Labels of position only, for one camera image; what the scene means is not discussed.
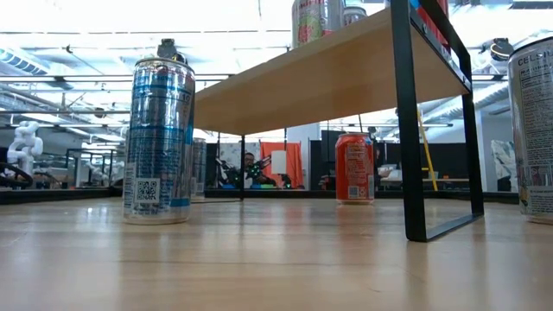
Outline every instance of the energy drink can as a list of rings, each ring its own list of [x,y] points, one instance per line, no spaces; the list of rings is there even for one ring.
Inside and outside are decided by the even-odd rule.
[[[514,51],[508,68],[519,204],[553,224],[553,37]]]
[[[374,158],[368,134],[342,134],[336,142],[336,199],[343,204],[374,201]]]
[[[127,133],[124,221],[160,225],[190,212],[194,71],[150,58],[135,68]]]
[[[295,0],[292,47],[298,48],[342,27],[344,0]]]

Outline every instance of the blue and silver can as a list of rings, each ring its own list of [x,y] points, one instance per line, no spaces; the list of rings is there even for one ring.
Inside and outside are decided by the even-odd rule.
[[[127,133],[124,221],[173,224],[190,214],[194,71],[163,58],[135,68]]]

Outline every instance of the white wall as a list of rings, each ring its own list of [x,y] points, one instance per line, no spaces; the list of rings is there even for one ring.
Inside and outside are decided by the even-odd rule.
[[[429,143],[464,143],[465,124],[463,120],[453,120],[450,128],[430,128],[426,131]]]
[[[306,124],[288,128],[288,142],[302,145],[303,185],[309,190],[309,147],[312,140],[321,139],[321,127],[317,124]]]
[[[512,119],[510,113],[499,116],[482,114],[482,149],[479,152],[484,156],[485,170],[482,175],[486,176],[486,190],[488,192],[498,191],[497,174],[495,172],[495,161],[492,153],[492,140],[512,142]]]
[[[463,120],[453,120],[450,128],[432,128],[426,133],[429,143],[464,143],[465,128]],[[488,111],[476,111],[476,130],[482,190],[498,191],[495,161],[492,153],[492,140],[512,142],[512,119],[510,113],[490,116]]]

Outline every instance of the silver can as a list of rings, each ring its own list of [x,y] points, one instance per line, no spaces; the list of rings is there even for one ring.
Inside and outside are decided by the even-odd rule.
[[[522,213],[553,224],[553,37],[513,52],[509,94]]]
[[[127,133],[124,221],[186,221],[190,212],[194,71],[151,58],[135,68]]]
[[[346,7],[344,9],[344,26],[357,22],[366,17],[366,10],[360,7]]]
[[[295,0],[292,47],[298,48],[340,29],[344,7],[344,0]]]
[[[205,197],[204,188],[206,185],[206,164],[207,164],[207,143],[203,138],[195,138],[192,160],[192,196],[202,199]]]

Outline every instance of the yellow ladder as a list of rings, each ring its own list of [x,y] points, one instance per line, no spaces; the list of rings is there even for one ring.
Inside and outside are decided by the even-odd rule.
[[[429,163],[428,168],[423,170],[430,170],[430,178],[432,179],[432,187],[434,191],[438,191],[438,185],[435,183],[434,168],[432,167],[432,160],[430,159],[429,142],[426,140],[426,133],[424,132],[423,119],[421,118],[421,112],[417,109],[416,116],[418,117],[418,124],[423,135],[424,153],[426,154],[426,161]]]

